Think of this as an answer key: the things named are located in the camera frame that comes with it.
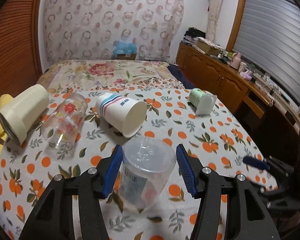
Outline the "clear plastic measuring cup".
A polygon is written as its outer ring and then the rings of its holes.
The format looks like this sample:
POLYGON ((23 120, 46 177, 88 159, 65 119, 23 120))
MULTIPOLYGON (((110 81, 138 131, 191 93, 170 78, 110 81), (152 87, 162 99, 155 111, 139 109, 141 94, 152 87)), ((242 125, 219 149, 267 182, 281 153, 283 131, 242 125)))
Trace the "clear plastic measuring cup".
POLYGON ((159 199, 176 163, 173 148, 159 139, 137 137, 123 146, 119 197, 124 207, 143 211, 159 199))

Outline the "floral glass cup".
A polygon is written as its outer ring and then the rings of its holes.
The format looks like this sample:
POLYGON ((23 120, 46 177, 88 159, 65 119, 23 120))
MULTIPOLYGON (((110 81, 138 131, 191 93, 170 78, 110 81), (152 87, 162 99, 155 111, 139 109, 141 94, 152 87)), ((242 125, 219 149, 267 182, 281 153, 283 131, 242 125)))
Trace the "floral glass cup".
POLYGON ((74 93, 49 115, 40 128, 40 132, 51 148, 73 147, 87 108, 88 104, 85 98, 74 93))

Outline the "white square green cup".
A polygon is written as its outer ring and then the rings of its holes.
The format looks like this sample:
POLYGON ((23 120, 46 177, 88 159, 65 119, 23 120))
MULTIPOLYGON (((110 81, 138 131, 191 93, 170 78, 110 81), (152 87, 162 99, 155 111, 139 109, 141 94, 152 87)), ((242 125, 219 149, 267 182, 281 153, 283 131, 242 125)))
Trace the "white square green cup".
POLYGON ((216 95, 205 90, 201 90, 199 88, 190 90, 189 101, 196 108, 196 115, 210 115, 216 100, 216 95))

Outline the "cream plastic cup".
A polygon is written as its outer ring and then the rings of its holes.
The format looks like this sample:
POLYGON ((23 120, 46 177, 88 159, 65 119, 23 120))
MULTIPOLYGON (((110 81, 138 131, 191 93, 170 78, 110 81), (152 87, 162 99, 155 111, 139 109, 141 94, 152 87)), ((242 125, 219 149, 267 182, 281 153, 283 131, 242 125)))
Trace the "cream plastic cup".
POLYGON ((49 96, 42 85, 36 84, 20 93, 0 109, 0 123, 5 133, 16 144, 22 145, 48 104, 49 96))

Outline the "wooden sideboard cabinet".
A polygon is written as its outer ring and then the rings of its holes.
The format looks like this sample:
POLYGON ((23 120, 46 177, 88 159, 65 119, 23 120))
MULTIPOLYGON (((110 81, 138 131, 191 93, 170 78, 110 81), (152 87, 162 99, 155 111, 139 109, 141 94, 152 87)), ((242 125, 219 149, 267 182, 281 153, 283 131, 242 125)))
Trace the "wooden sideboard cabinet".
POLYGON ((299 129, 279 109, 278 101, 228 65, 183 42, 179 43, 176 63, 195 87, 217 95, 252 137, 265 131, 299 135, 299 129))

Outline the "pink tissue pack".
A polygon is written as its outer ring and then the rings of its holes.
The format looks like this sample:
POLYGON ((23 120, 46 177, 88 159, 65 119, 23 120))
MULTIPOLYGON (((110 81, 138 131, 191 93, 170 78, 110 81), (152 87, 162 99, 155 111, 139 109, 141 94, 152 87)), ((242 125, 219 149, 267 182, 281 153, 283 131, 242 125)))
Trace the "pink tissue pack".
POLYGON ((250 70, 246 70, 246 71, 242 71, 239 73, 240 77, 242 77, 245 80, 250 81, 252 79, 253 76, 253 72, 250 70))

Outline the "pink kettle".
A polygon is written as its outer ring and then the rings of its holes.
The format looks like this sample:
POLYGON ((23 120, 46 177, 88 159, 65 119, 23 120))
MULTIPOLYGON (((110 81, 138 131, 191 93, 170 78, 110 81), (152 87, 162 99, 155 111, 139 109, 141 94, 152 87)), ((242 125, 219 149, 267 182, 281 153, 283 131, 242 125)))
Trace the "pink kettle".
POLYGON ((235 52, 232 55, 230 67, 238 70, 241 64, 241 54, 239 52, 235 52))

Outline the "grey window blind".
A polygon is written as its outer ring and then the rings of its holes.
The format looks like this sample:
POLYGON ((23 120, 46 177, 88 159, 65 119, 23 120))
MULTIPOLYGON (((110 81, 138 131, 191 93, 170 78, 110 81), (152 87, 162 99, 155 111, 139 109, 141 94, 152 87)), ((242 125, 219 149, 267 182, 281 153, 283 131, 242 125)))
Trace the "grey window blind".
POLYGON ((300 9, 293 0, 245 0, 234 51, 269 73, 300 104, 300 9))

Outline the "cardboard box on cabinet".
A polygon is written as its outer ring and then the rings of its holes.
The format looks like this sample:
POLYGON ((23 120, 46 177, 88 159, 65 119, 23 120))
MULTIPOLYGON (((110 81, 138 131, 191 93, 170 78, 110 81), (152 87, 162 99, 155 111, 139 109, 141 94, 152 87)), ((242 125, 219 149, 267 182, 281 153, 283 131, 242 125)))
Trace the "cardboard box on cabinet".
POLYGON ((206 38, 198 37, 197 39, 198 41, 195 43, 195 46, 207 55, 217 56, 221 51, 224 51, 224 48, 214 44, 206 38))

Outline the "dark blue blanket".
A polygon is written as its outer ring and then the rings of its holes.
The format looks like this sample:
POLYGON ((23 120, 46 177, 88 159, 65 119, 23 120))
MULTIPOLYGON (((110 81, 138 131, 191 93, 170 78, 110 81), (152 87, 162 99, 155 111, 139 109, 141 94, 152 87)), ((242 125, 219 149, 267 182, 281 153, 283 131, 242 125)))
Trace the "dark blue blanket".
POLYGON ((170 73, 180 81, 186 89, 194 89, 194 84, 188 80, 188 78, 182 73, 180 68, 175 64, 169 64, 168 70, 170 73))

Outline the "floral bed sheet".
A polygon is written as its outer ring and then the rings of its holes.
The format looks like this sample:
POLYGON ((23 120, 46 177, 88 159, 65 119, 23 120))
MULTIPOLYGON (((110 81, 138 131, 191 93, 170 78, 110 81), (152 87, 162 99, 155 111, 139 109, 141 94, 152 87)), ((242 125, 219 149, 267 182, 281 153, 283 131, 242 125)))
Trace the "floral bed sheet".
POLYGON ((136 88, 176 88, 184 85, 162 61, 66 60, 52 65, 37 81, 49 94, 136 88))

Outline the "stack of dark clothes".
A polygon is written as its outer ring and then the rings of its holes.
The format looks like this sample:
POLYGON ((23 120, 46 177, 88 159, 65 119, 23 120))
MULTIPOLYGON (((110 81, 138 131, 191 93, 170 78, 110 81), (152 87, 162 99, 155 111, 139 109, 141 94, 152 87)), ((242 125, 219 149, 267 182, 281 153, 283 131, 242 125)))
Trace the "stack of dark clothes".
POLYGON ((191 46, 198 41, 199 37, 205 38, 206 33, 195 27, 189 27, 183 36, 182 42, 188 46, 191 46))

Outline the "brown louvered wardrobe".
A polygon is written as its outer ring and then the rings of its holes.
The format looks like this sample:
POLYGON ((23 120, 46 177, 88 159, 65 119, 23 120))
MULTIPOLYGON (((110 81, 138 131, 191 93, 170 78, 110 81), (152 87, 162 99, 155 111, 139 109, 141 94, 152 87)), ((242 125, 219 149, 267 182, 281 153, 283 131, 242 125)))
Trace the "brown louvered wardrobe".
POLYGON ((0 9, 0 96, 17 96, 42 75, 38 48, 40 0, 7 0, 0 9))

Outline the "tied beige curtain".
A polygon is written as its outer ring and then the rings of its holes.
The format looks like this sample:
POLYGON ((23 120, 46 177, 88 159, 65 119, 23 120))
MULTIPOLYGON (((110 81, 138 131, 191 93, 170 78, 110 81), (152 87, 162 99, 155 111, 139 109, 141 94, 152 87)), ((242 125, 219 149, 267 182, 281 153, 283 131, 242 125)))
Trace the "tied beige curtain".
POLYGON ((217 23, 221 12, 223 0, 209 0, 209 16, 206 29, 206 39, 214 42, 217 23))

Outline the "pink circle lace curtain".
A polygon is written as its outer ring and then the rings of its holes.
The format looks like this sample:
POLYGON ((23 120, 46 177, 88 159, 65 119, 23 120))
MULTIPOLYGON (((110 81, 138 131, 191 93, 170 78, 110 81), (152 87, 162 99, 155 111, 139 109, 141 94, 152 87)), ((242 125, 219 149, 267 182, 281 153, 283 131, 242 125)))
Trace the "pink circle lace curtain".
POLYGON ((184 0, 45 0, 47 61, 111 59, 131 43, 140 60, 168 61, 184 0))

